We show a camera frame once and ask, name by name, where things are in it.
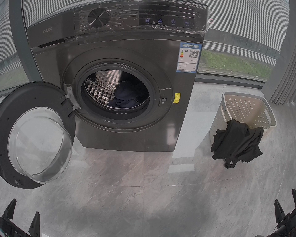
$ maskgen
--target open door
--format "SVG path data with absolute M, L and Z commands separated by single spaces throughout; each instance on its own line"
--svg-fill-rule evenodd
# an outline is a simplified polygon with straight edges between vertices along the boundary
M 42 81 L 18 87 L 0 104 L 0 176 L 23 189 L 53 181 L 69 163 L 74 137 L 64 91 Z

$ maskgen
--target display panel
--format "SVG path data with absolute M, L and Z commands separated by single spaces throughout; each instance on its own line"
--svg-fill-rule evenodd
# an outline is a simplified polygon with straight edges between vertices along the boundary
M 173 3 L 145 2 L 139 5 L 139 25 L 155 25 L 194 29 L 194 7 Z

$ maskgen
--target glass wall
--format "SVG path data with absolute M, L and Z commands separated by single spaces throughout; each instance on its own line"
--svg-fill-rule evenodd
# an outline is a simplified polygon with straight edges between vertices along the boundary
M 0 0 L 0 91 L 28 82 L 13 41 L 8 0 Z
M 288 1 L 203 2 L 209 6 L 209 31 L 198 72 L 266 81 L 287 32 Z

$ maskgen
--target white laundry basket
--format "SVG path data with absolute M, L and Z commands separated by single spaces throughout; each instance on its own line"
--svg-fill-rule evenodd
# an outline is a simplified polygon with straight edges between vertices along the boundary
M 262 139 L 276 127 L 276 118 L 265 98 L 243 93 L 225 92 L 210 128 L 211 144 L 214 143 L 214 135 L 217 134 L 217 129 L 225 130 L 227 121 L 232 118 L 241 123 L 246 123 L 249 128 L 263 127 Z

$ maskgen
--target grass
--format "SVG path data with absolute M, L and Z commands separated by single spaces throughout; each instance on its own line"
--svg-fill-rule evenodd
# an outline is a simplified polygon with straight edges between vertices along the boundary
M 213 52 L 204 49 L 201 55 L 201 67 L 221 69 L 223 72 L 232 74 L 246 74 L 251 77 L 269 78 L 272 65 L 262 63 L 258 60 L 247 59 L 235 55 Z
M 0 91 L 29 82 L 23 67 L 0 75 Z

